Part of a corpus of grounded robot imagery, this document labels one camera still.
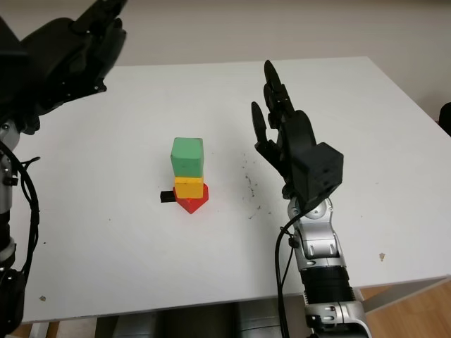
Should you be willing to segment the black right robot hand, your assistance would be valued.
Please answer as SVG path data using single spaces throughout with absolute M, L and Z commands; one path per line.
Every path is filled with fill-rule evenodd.
M 297 194 L 297 175 L 292 169 L 295 157 L 315 146 L 316 140 L 308 116 L 304 111 L 294 109 L 285 85 L 269 60 L 264 63 L 264 74 L 263 93 L 269 114 L 268 120 L 264 120 L 258 103 L 251 103 L 257 137 L 255 149 L 282 176 L 285 181 L 283 198 L 290 199 Z

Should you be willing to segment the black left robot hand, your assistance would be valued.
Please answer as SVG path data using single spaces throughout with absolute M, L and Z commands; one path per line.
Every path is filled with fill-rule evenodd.
M 106 91 L 104 79 L 123 49 L 126 1 L 95 1 L 78 19 L 57 18 L 21 43 L 37 66 L 36 114 Z

